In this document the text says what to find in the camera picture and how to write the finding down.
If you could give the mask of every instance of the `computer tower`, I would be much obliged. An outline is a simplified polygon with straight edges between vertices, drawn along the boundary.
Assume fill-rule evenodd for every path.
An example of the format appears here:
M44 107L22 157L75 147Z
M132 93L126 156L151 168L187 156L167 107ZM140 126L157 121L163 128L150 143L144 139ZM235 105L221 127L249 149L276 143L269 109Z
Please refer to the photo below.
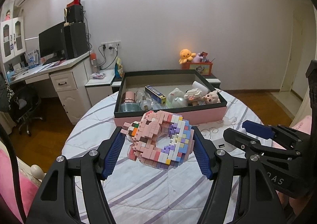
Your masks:
M62 28L62 41L66 59L88 52L85 23L73 23Z

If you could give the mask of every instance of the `power outlet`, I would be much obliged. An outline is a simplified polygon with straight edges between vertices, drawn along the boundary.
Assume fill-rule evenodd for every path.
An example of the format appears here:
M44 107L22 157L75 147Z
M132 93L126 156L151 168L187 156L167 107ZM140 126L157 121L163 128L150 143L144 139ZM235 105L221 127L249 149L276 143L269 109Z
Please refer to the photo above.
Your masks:
M103 45L106 45L106 49L108 49L108 43L107 42L102 42L101 46L103 46Z
M114 48L121 48L121 41L113 41L113 42L108 42L107 43L107 48L109 48L110 46L114 47Z

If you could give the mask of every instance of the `computer monitor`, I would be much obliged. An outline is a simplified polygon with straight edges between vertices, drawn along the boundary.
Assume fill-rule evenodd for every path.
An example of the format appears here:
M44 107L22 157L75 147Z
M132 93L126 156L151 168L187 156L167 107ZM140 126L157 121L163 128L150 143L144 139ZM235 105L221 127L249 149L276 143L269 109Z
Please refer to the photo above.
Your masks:
M41 32L39 34L39 45L41 57L48 56L52 53L56 53L52 59L49 59L46 63L55 62L63 59L62 51L64 50L62 37L62 29L64 27L64 22L54 25L49 29Z

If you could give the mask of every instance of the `desk drawer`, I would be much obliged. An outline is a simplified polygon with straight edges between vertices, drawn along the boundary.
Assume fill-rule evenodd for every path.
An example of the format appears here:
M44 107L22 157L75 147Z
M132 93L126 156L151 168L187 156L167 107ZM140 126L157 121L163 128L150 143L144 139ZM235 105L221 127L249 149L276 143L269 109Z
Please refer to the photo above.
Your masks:
M51 76L51 80L56 92L77 90L75 79L72 73Z

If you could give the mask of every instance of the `metal screw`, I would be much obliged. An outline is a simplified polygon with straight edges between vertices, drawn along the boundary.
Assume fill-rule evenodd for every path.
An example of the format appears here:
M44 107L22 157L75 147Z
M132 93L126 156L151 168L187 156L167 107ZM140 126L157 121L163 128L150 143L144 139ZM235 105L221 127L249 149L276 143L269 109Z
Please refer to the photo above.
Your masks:
M56 158L56 161L57 162L62 162L64 160L64 156L58 156L57 158Z
M250 156L250 160L252 160L253 162L257 162L259 158L256 155L251 155Z
M226 154L226 152L224 150L217 150L216 153L219 155L219 156L224 156Z
M95 155L97 155L98 154L98 151L97 150L91 150L90 152L89 152L89 155L90 156L95 156Z

